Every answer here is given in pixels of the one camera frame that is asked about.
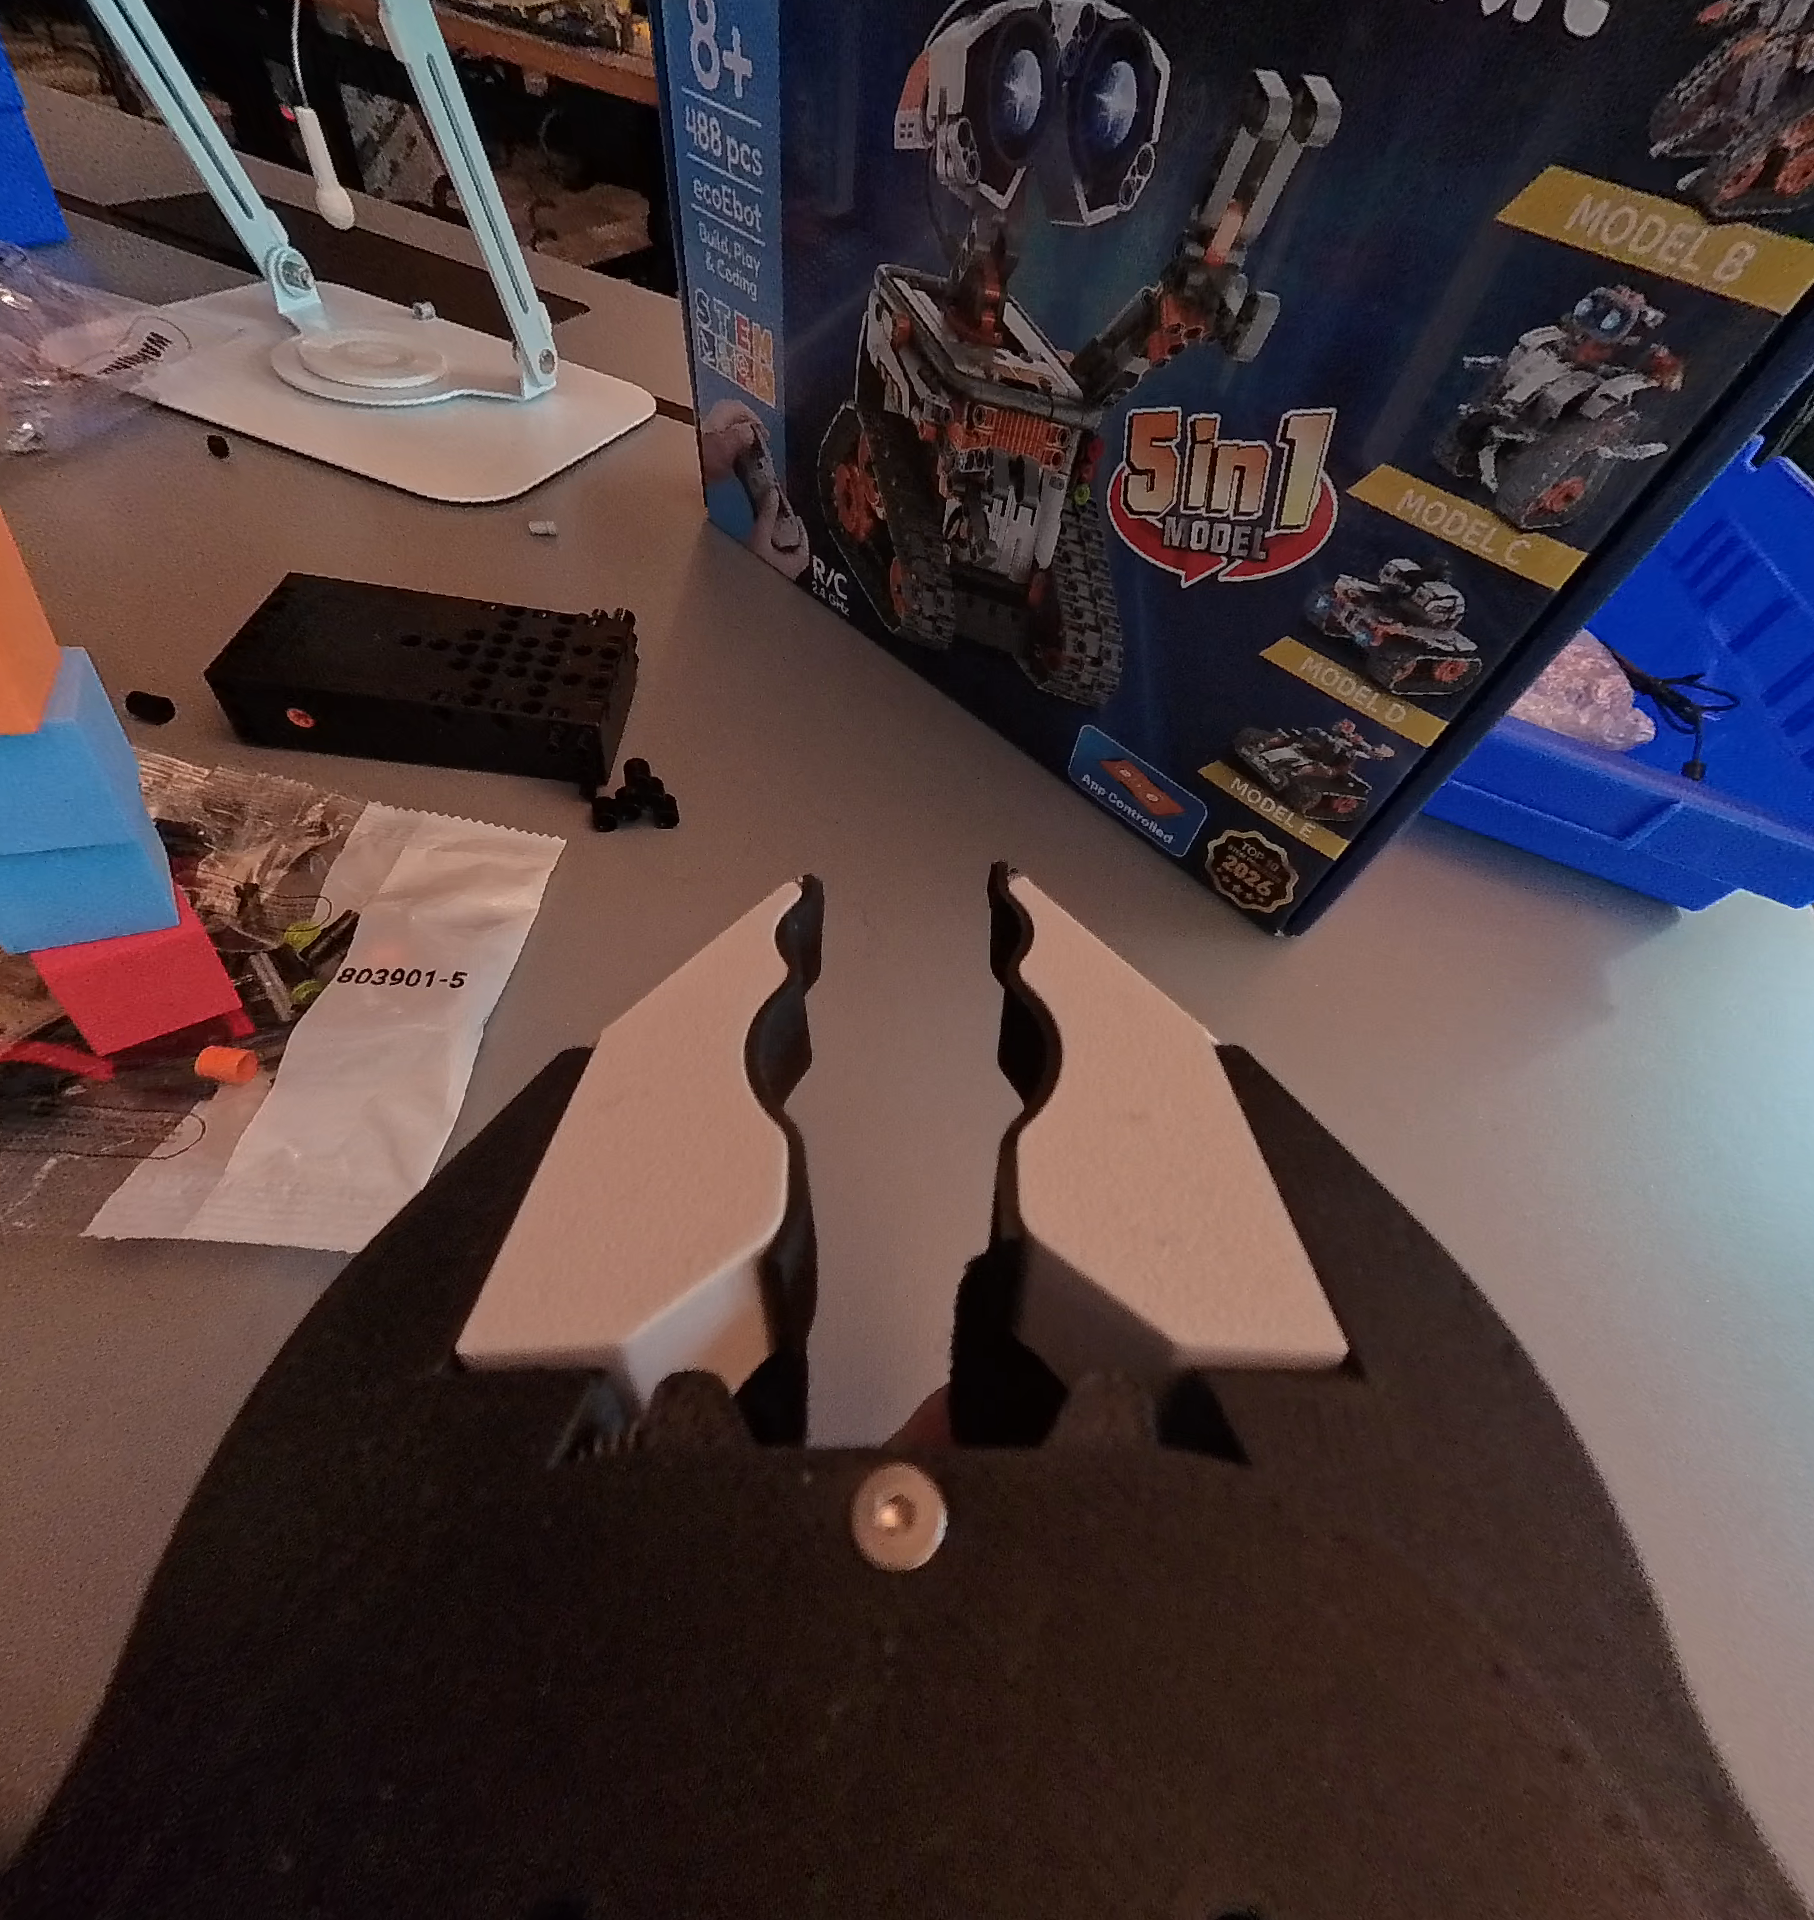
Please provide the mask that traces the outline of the red foam cube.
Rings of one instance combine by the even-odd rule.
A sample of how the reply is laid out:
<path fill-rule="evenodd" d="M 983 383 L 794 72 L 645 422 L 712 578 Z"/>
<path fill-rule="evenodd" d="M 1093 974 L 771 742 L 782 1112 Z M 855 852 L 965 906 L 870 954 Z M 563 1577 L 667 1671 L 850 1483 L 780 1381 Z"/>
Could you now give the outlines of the red foam cube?
<path fill-rule="evenodd" d="M 96 1055 L 213 1023 L 229 1040 L 255 1032 L 188 896 L 175 886 L 175 924 L 29 952 L 77 1037 Z"/>

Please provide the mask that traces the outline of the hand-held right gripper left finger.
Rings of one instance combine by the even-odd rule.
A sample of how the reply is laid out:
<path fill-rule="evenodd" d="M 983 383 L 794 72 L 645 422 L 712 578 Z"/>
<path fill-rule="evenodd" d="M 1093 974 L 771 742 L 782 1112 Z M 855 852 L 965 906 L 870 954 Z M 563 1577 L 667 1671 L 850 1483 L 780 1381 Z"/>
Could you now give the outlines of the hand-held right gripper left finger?
<path fill-rule="evenodd" d="M 459 1336 L 472 1373 L 601 1375 L 643 1413 L 712 1375 L 803 1443 L 817 1237 L 788 1116 L 815 1052 L 823 883 L 774 889 L 610 1022 Z"/>

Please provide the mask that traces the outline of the blue toy robot box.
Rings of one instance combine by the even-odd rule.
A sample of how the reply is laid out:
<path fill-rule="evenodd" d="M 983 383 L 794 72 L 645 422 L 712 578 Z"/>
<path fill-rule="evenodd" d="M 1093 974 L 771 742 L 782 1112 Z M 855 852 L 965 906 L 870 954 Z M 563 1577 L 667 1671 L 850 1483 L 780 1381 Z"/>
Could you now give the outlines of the blue toy robot box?
<path fill-rule="evenodd" d="M 649 4 L 708 521 L 1314 924 L 1814 368 L 1814 4 Z"/>

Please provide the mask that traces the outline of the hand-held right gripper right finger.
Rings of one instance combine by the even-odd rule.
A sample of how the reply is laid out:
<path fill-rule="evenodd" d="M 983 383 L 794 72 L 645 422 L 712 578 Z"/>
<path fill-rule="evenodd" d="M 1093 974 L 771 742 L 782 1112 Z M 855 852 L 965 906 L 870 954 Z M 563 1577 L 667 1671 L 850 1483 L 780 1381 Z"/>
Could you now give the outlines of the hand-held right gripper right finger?
<path fill-rule="evenodd" d="M 957 1295 L 950 1431 L 1068 1437 L 1093 1381 L 1162 1446 L 1236 1447 L 1210 1375 L 1334 1375 L 1348 1338 L 1220 1044 L 1006 862 L 989 906 L 1019 1116 Z"/>

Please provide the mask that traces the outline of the blue foam cube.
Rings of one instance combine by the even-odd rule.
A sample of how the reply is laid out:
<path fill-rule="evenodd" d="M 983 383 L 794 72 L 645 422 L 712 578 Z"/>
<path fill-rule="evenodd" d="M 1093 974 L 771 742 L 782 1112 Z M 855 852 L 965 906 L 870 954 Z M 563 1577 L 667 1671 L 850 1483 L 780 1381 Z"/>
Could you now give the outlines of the blue foam cube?
<path fill-rule="evenodd" d="M 66 648 L 42 725 L 0 735 L 0 857 L 130 842 L 147 829 L 124 725 L 93 660 Z"/>
<path fill-rule="evenodd" d="M 12 954 L 145 937 L 177 920 L 154 824 L 110 842 L 0 853 L 0 946 Z"/>

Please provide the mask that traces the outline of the white book stand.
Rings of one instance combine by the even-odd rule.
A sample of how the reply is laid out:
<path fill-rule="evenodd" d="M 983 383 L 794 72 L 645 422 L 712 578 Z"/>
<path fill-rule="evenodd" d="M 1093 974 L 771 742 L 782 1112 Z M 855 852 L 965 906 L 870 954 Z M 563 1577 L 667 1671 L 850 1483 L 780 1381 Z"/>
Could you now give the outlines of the white book stand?
<path fill-rule="evenodd" d="M 430 4 L 386 3 L 381 27 L 456 189 L 508 337 L 326 282 L 296 250 L 139 3 L 93 19 L 160 111 L 257 280 L 138 316 L 166 349 L 129 368 L 143 397 L 450 504 L 514 500 L 655 415 L 636 383 L 563 360 L 483 157 Z"/>

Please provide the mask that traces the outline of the clear bag of building parts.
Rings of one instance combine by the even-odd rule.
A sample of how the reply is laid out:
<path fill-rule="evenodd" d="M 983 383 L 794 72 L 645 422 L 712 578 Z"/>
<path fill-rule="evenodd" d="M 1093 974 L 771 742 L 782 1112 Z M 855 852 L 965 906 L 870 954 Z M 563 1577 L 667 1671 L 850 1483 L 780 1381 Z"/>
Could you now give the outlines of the clear bag of building parts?
<path fill-rule="evenodd" d="M 136 755 L 249 1032 L 98 1054 L 0 948 L 0 1235 L 356 1252 L 433 1172 L 561 842 Z"/>

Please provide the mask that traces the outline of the clear printed plastic bag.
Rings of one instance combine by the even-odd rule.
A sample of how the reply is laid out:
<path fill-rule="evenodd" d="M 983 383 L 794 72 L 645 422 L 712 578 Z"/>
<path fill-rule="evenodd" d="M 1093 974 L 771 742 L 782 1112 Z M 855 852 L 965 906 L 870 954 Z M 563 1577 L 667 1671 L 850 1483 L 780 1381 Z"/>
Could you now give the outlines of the clear printed plastic bag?
<path fill-rule="evenodd" d="M 71 453 L 130 421 L 192 353 L 166 312 L 92 289 L 0 241 L 0 457 Z"/>

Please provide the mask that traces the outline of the black perforated building plate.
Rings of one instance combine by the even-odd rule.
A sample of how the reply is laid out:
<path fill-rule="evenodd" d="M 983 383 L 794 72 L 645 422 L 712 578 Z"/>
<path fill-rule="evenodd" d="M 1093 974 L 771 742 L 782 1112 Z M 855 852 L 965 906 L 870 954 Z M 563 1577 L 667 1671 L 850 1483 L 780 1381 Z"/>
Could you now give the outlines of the black perforated building plate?
<path fill-rule="evenodd" d="M 636 618 L 286 574 L 206 666 L 258 749 L 606 787 Z"/>

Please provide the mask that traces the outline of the bright blue object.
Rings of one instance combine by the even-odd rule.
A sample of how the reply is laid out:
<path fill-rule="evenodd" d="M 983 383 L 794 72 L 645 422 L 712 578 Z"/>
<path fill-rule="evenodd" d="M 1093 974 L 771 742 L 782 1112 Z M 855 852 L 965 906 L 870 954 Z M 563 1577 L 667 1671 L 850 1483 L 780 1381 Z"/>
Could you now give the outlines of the bright blue object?
<path fill-rule="evenodd" d="M 1814 901 L 1814 482 L 1742 448 L 1594 615 L 1657 679 L 1736 698 L 1631 752 L 1499 720 L 1427 818 L 1678 908 Z"/>

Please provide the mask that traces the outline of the purple crinkled bag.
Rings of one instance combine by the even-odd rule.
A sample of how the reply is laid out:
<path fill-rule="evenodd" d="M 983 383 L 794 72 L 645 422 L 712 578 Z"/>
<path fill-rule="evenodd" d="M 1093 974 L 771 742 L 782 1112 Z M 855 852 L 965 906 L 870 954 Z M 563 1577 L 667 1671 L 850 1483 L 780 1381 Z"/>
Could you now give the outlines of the purple crinkled bag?
<path fill-rule="evenodd" d="M 1610 752 L 1637 750 L 1657 730 L 1621 660 L 1590 632 L 1578 632 L 1554 655 L 1509 718 Z"/>

